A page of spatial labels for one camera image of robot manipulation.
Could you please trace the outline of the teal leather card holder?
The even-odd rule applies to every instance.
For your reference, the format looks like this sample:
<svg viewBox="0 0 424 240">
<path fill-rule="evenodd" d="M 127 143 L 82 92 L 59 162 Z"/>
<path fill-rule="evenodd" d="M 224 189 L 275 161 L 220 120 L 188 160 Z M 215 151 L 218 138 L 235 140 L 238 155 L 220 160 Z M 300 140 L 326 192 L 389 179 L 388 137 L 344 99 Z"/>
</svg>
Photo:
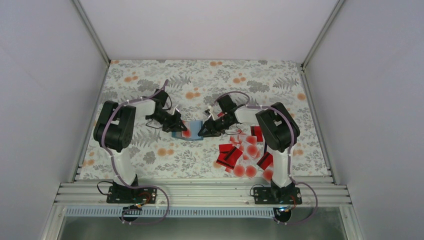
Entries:
<svg viewBox="0 0 424 240">
<path fill-rule="evenodd" d="M 184 124 L 187 128 L 190 128 L 192 137 L 190 139 L 180 138 L 180 132 L 172 132 L 171 136 L 176 139 L 185 140 L 185 141 L 202 141 L 203 137 L 198 135 L 201 126 L 203 125 L 202 120 L 192 120 L 192 121 L 184 121 Z"/>
</svg>

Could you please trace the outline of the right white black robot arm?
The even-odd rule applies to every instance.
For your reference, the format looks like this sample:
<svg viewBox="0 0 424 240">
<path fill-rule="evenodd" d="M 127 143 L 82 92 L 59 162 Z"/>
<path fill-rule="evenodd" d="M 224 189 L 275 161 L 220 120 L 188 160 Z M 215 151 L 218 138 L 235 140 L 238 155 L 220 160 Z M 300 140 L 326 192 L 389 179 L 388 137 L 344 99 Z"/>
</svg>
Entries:
<svg viewBox="0 0 424 240">
<path fill-rule="evenodd" d="M 270 195 L 274 202 L 284 203 L 295 187 L 291 175 L 291 148 L 297 143 L 300 128 L 281 102 L 269 106 L 236 105 L 229 95 L 217 100 L 223 115 L 212 116 L 200 128 L 200 137 L 219 137 L 235 124 L 253 124 L 260 127 L 267 149 L 273 157 L 273 176 Z"/>
</svg>

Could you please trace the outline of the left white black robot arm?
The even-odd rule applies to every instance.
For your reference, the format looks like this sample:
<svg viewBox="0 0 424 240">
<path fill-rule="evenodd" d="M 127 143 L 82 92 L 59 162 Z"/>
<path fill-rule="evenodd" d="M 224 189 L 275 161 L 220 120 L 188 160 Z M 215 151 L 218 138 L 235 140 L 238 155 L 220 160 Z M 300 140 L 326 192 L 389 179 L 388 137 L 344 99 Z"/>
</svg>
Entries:
<svg viewBox="0 0 424 240">
<path fill-rule="evenodd" d="M 103 103 L 93 138 L 109 154 L 115 173 L 108 196 L 128 203 L 139 197 L 138 176 L 126 150 L 133 139 L 136 118 L 156 121 L 166 133 L 187 130 L 180 112 L 174 109 L 169 113 L 165 108 L 168 99 L 163 89 L 156 89 L 149 97 L 126 100 L 122 104 L 112 100 Z"/>
</svg>

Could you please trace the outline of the dark red striped card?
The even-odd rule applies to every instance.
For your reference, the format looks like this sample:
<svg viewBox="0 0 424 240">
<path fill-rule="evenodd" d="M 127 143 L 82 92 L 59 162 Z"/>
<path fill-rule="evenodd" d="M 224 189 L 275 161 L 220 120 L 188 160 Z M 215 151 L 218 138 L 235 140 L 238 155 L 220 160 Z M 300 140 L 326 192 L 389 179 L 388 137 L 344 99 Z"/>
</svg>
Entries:
<svg viewBox="0 0 424 240">
<path fill-rule="evenodd" d="M 226 154 L 228 154 L 228 153 L 230 153 L 232 151 L 233 147 L 234 146 L 233 146 L 232 143 L 220 144 L 218 146 L 218 150 L 219 150 L 219 153 L 220 154 L 226 155 Z"/>
<path fill-rule="evenodd" d="M 256 137 L 257 142 L 263 142 L 263 134 L 260 126 L 250 127 L 251 135 Z"/>
</svg>

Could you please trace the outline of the red card with stripe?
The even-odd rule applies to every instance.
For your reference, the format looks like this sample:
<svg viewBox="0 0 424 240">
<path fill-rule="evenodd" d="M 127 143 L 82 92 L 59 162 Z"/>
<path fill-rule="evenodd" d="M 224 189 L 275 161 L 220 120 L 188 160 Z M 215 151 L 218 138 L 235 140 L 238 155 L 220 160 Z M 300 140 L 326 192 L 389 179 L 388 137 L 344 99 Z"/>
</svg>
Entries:
<svg viewBox="0 0 424 240">
<path fill-rule="evenodd" d="M 243 152 L 233 146 L 229 151 L 220 152 L 216 163 L 229 169 L 234 169 Z"/>
</svg>

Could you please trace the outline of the floral patterned table mat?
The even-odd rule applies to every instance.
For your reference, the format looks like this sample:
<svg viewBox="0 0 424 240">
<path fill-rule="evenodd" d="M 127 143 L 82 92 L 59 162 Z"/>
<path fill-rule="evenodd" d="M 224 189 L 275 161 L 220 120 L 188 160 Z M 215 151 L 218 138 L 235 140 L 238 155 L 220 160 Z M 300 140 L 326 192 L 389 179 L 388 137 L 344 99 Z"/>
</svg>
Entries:
<svg viewBox="0 0 424 240">
<path fill-rule="evenodd" d="M 283 103 L 300 129 L 292 148 L 294 176 L 325 176 L 328 168 L 316 133 L 311 110 L 297 65 L 293 61 L 266 60 L 113 60 L 100 102 L 118 103 L 150 96 L 168 80 L 169 107 L 178 105 L 186 121 L 206 120 L 205 110 L 224 93 L 236 104 L 269 106 Z M 220 137 L 197 141 L 175 139 L 156 122 L 137 118 L 132 142 L 127 148 L 131 164 L 140 178 L 228 178 L 233 169 L 216 163 L 219 145 L 233 144 L 243 152 L 236 165 L 254 166 L 256 177 L 263 171 L 257 162 L 264 144 L 257 142 L 260 156 L 245 159 L 246 124 L 234 125 Z"/>
</svg>

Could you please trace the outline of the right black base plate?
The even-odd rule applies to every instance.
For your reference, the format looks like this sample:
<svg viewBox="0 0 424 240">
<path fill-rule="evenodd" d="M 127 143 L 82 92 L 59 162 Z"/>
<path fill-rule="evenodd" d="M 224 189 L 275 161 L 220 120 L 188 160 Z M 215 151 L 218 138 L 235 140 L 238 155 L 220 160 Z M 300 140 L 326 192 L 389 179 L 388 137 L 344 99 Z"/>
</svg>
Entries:
<svg viewBox="0 0 424 240">
<path fill-rule="evenodd" d="M 302 195 L 298 187 L 284 192 L 273 190 L 271 187 L 254 187 L 253 200 L 256 205 L 301 205 Z"/>
</svg>

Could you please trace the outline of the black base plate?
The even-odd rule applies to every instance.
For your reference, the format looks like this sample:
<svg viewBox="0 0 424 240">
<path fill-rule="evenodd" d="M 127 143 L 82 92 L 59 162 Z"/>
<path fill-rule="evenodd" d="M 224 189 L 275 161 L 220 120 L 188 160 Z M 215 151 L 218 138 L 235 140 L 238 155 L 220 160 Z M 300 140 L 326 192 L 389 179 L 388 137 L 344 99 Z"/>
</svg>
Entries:
<svg viewBox="0 0 424 240">
<path fill-rule="evenodd" d="M 123 185 L 113 185 L 108 190 L 108 204 L 155 204 L 157 188 L 145 187 L 131 189 Z"/>
<path fill-rule="evenodd" d="M 253 200 L 256 205 L 301 205 L 302 195 L 298 187 L 284 192 L 273 190 L 271 187 L 254 187 Z"/>
</svg>

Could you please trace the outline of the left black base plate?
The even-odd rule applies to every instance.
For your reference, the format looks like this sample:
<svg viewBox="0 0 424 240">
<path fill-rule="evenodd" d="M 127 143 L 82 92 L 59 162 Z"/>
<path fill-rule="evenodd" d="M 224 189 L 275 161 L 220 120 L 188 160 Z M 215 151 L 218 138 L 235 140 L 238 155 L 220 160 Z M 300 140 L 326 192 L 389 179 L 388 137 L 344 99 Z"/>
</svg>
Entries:
<svg viewBox="0 0 424 240">
<path fill-rule="evenodd" d="M 155 204 L 157 188 L 145 187 L 131 189 L 123 185 L 113 185 L 108 190 L 108 204 Z"/>
</svg>

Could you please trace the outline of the aluminium rail frame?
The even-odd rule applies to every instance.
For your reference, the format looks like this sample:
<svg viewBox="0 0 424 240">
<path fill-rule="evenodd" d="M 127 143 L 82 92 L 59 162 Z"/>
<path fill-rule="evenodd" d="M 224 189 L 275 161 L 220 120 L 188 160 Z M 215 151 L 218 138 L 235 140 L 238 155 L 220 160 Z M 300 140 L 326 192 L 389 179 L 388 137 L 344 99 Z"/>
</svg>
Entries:
<svg viewBox="0 0 424 240">
<path fill-rule="evenodd" d="M 350 206 L 352 200 L 345 185 L 335 185 L 330 177 L 302 177 L 299 185 L 302 207 Z M 265 186 L 262 178 L 176 178 L 152 179 L 162 188 L 172 207 L 251 207 L 252 186 Z M 105 205 L 110 184 L 99 180 L 77 180 L 61 183 L 54 203 L 57 205 Z"/>
</svg>

